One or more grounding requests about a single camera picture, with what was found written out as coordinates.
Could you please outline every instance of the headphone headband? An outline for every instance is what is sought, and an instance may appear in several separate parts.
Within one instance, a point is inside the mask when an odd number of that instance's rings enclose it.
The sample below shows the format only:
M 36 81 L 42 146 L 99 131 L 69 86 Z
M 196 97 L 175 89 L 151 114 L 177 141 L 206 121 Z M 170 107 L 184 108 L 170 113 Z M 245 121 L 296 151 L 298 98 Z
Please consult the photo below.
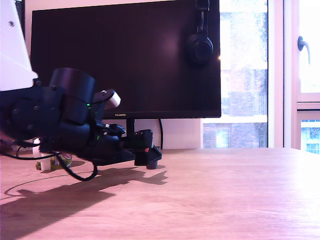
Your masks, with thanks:
M 196 32 L 208 36 L 208 12 L 210 0 L 196 0 Z

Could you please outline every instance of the window handle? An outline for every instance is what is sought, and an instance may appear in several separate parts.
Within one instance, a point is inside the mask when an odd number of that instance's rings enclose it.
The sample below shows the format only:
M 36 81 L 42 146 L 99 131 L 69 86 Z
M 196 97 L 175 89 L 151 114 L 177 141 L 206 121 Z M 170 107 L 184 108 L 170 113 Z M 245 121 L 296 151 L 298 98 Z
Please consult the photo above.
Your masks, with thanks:
M 298 49 L 299 49 L 300 52 L 302 51 L 304 46 L 306 47 L 306 50 L 308 51 L 308 58 L 309 58 L 309 64 L 310 64 L 310 47 L 309 47 L 309 44 L 306 41 L 304 41 L 304 38 L 302 36 L 299 36 L 299 38 L 298 38 Z

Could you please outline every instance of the headphone ear cup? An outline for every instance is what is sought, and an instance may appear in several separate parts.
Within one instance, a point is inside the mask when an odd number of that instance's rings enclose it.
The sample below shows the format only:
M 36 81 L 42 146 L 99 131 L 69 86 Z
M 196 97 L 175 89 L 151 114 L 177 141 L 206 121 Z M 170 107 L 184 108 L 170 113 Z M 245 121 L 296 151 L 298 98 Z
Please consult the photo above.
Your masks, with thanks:
M 206 34 L 193 34 L 187 41 L 188 57 L 194 64 L 208 63 L 214 52 L 214 46 Z

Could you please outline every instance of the black monitor screen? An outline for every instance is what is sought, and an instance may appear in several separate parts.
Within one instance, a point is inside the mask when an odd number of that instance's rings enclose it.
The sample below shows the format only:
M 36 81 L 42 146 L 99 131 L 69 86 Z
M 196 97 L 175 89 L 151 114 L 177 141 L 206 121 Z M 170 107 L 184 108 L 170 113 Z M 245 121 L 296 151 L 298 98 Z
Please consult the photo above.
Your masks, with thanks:
M 208 64 L 190 64 L 196 0 L 170 0 L 32 12 L 31 64 L 44 86 L 56 68 L 84 71 L 95 91 L 114 89 L 120 106 L 106 119 L 221 116 L 220 11 L 210 1 Z

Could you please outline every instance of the white wall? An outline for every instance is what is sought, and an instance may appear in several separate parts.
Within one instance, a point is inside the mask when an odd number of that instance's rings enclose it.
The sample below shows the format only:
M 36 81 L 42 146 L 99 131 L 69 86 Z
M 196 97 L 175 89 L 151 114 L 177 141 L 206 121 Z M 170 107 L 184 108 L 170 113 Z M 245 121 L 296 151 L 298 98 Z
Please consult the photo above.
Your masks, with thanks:
M 31 51 L 32 11 L 84 6 L 126 4 L 137 2 L 156 2 L 160 0 L 27 0 L 25 1 L 25 41 L 28 53 Z M 125 121 L 105 121 L 125 126 Z M 160 128 L 158 120 L 137 120 L 136 130 L 151 129 L 154 144 L 160 146 Z M 201 119 L 164 119 L 163 147 L 166 149 L 197 149 L 203 146 Z

